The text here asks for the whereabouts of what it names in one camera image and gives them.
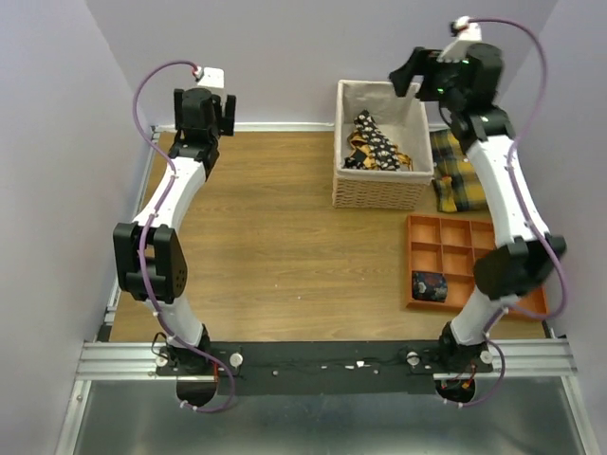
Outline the black floral tie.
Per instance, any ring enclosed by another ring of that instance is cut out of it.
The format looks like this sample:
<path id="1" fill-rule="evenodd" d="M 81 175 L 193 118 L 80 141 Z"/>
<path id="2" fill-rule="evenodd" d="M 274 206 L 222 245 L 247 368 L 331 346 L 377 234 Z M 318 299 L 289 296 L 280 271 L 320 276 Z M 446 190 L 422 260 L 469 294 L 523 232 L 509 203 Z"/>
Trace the black floral tie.
<path id="1" fill-rule="evenodd" d="M 384 135 L 368 110 L 356 115 L 347 141 L 351 151 L 344 158 L 345 169 L 390 172 L 414 169 L 413 160 Z"/>

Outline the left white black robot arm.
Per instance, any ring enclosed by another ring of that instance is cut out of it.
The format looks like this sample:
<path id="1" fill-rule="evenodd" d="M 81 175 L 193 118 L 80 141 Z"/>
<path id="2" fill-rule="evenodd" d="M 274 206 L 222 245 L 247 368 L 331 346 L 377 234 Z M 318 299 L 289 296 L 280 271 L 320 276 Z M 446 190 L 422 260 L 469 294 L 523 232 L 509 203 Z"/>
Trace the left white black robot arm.
<path id="1" fill-rule="evenodd" d="M 188 266 L 178 232 L 220 156 L 220 138 L 234 134 L 236 103 L 208 88 L 174 91 L 176 133 L 163 155 L 160 184 L 141 212 L 113 231 L 120 289 L 153 312 L 167 344 L 160 356 L 190 374 L 217 363 L 207 328 L 185 295 Z"/>

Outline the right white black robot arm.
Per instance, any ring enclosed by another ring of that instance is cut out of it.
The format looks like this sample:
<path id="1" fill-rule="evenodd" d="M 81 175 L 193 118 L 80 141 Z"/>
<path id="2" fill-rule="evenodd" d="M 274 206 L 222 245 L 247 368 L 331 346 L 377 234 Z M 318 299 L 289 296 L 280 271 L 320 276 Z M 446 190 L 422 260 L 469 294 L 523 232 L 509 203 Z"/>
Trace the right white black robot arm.
<path id="1" fill-rule="evenodd" d="M 561 270 L 566 251 L 564 238 L 551 234 L 535 208 L 518 163 L 515 131 L 494 102 L 502 70 L 502 52 L 493 45 L 467 45 L 457 57 L 418 46 L 389 76 L 398 97 L 419 77 L 417 98 L 448 109 L 451 132 L 479 178 L 493 224 L 495 247 L 474 264 L 469 300 L 429 352 L 441 373 L 490 370 L 482 356 L 488 332 L 510 310 L 535 315 L 519 302 Z"/>

